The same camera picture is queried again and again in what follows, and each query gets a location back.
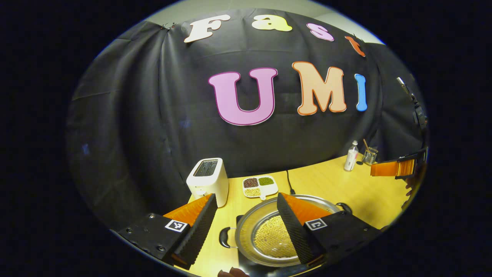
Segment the yellow table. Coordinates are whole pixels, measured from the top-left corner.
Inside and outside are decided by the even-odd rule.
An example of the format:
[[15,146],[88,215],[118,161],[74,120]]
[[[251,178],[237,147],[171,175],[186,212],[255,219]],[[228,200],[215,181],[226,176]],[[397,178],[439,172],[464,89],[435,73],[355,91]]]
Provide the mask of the yellow table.
[[[333,204],[348,204],[354,216],[371,226],[381,229],[390,225],[401,213],[401,205],[408,200],[406,183],[394,177],[370,176],[370,166],[355,165],[354,170],[343,170],[346,156],[330,161],[289,170],[289,179],[296,194],[307,194],[321,197]],[[269,173],[277,185],[278,191],[290,194],[287,171]],[[238,250],[224,248],[218,242],[219,232],[225,227],[236,227],[236,216],[245,214],[255,205],[261,203],[260,198],[247,198],[243,194],[242,181],[247,178],[230,178],[229,195],[225,206],[218,208],[214,221],[205,239],[203,247],[189,271],[203,276],[216,277],[220,270],[229,272],[231,267],[240,268]],[[229,244],[235,246],[235,230],[229,231]]]

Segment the metal pot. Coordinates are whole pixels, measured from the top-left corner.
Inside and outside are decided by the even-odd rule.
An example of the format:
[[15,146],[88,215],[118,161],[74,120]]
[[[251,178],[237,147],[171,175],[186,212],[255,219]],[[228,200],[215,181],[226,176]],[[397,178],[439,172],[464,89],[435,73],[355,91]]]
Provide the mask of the metal pot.
[[[296,198],[305,200],[314,204],[322,209],[325,209],[331,213],[336,213],[341,211],[336,205],[316,196],[311,195],[292,195]],[[338,203],[344,207],[348,212],[350,208],[345,204]],[[252,209],[250,209],[237,224],[235,241],[237,245],[237,249],[250,261],[253,261],[257,264],[270,266],[270,267],[286,267],[299,265],[301,262],[297,256],[292,256],[288,258],[274,258],[271,256],[267,256],[261,253],[258,248],[254,244],[254,236],[258,228],[265,221],[270,218],[279,215],[277,210],[277,198],[272,198],[267,201],[264,201]],[[219,242],[223,247],[231,248],[231,246],[227,243],[228,234],[227,232],[230,229],[234,229],[231,227],[226,227],[220,231],[219,234]]]

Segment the bottle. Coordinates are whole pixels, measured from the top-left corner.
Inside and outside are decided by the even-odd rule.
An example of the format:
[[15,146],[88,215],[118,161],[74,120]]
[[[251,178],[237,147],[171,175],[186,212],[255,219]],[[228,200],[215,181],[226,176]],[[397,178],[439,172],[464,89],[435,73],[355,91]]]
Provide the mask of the bottle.
[[357,148],[357,141],[354,140],[352,142],[352,146],[348,149],[347,160],[345,161],[345,166],[343,167],[345,171],[352,171],[354,169],[357,154],[359,154],[359,149]]

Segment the divided tray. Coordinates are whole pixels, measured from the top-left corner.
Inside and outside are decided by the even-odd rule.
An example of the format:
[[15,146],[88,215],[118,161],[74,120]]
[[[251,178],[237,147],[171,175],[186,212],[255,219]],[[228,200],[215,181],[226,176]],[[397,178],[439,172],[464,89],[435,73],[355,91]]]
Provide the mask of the divided tray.
[[259,197],[265,200],[268,195],[278,192],[275,179],[270,175],[249,177],[243,180],[243,194],[249,198]]

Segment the letter m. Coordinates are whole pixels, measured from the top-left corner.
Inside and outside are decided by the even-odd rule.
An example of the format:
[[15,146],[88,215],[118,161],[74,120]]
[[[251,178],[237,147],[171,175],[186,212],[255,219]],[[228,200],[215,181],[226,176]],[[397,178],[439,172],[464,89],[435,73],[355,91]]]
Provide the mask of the letter m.
[[343,71],[341,69],[328,68],[326,79],[323,81],[312,63],[294,62],[292,68],[299,73],[301,78],[302,104],[297,108],[300,115],[311,115],[318,111],[313,95],[316,96],[323,112],[327,107],[331,112],[342,112],[347,109],[343,96]]

